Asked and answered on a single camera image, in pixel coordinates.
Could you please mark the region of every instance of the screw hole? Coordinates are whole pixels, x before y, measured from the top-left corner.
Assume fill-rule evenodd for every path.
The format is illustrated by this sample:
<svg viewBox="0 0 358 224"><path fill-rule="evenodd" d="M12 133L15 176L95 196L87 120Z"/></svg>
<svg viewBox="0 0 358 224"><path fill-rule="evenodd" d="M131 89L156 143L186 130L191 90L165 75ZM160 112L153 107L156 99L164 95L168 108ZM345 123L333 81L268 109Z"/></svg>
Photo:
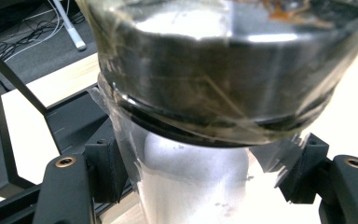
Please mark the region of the screw hole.
<svg viewBox="0 0 358 224"><path fill-rule="evenodd" d="M358 160L350 158L350 159L346 159L345 162L346 162L349 166L358 169Z"/></svg>
<svg viewBox="0 0 358 224"><path fill-rule="evenodd" d="M62 165L66 165L72 162L72 159L68 158L68 159L63 159L60 161L60 164Z"/></svg>
<svg viewBox="0 0 358 224"><path fill-rule="evenodd" d="M68 167L76 162L75 157L65 157L56 161L56 166L59 168Z"/></svg>

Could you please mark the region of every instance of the black metal frame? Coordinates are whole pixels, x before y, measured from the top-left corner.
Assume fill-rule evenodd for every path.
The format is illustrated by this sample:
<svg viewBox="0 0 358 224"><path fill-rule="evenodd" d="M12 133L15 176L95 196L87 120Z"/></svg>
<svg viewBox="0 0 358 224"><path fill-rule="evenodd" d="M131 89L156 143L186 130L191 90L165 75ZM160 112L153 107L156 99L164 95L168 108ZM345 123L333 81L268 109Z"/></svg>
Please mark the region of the black metal frame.
<svg viewBox="0 0 358 224"><path fill-rule="evenodd" d="M39 191L36 185L0 202L0 223L32 223Z"/></svg>
<svg viewBox="0 0 358 224"><path fill-rule="evenodd" d="M45 107L1 59L0 72L44 116L60 154L82 153L87 140L108 118L87 91ZM18 175L0 94L0 196L7 198L33 185Z"/></svg>

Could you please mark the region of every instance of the reflective metal surface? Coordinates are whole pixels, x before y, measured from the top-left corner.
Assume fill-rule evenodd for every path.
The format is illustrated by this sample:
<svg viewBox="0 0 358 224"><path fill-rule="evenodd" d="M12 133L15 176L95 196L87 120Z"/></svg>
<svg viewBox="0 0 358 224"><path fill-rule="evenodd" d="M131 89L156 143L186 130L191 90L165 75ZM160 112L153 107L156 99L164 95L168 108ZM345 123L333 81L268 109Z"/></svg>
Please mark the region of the reflective metal surface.
<svg viewBox="0 0 358 224"><path fill-rule="evenodd" d="M300 132L358 52L358 3L78 2L117 103L209 142ZM182 139L202 145L194 136Z"/></svg>
<svg viewBox="0 0 358 224"><path fill-rule="evenodd" d="M196 147L117 116L121 155L148 223L238 223L250 163L246 148Z"/></svg>

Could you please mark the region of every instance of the plastic wrap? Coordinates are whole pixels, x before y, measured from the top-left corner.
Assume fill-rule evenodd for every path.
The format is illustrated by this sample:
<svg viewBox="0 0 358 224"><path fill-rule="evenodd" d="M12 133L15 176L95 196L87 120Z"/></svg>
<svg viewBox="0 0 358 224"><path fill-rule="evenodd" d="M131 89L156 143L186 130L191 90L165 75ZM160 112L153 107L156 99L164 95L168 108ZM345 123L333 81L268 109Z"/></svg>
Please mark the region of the plastic wrap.
<svg viewBox="0 0 358 224"><path fill-rule="evenodd" d="M103 99L103 107L110 111L120 154L147 223L234 224L255 220L255 206L262 204L260 197L271 194L276 177L263 172L285 174L301 155L296 137L263 146L230 148L201 147L165 138L131 120L109 97L111 89L103 75L99 75L99 86L101 96L96 98L99 102Z"/></svg>
<svg viewBox="0 0 358 224"><path fill-rule="evenodd" d="M340 1L77 2L109 97L190 143L259 145L300 132L358 52L358 5Z"/></svg>

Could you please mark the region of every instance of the black mount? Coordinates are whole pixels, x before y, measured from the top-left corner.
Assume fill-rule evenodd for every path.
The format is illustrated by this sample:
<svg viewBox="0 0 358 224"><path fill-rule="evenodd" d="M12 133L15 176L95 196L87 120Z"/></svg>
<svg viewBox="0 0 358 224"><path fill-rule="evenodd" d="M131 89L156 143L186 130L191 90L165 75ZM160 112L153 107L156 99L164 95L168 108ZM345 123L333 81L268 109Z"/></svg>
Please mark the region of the black mount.
<svg viewBox="0 0 358 224"><path fill-rule="evenodd" d="M52 160L41 185L0 202L0 223L99 223L97 216L131 192L111 125L108 119L83 155Z"/></svg>
<svg viewBox="0 0 358 224"><path fill-rule="evenodd" d="M358 223L358 158L339 155L330 161L327 151L328 145L312 134L279 188L292 203L313 203L320 195L323 224Z"/></svg>

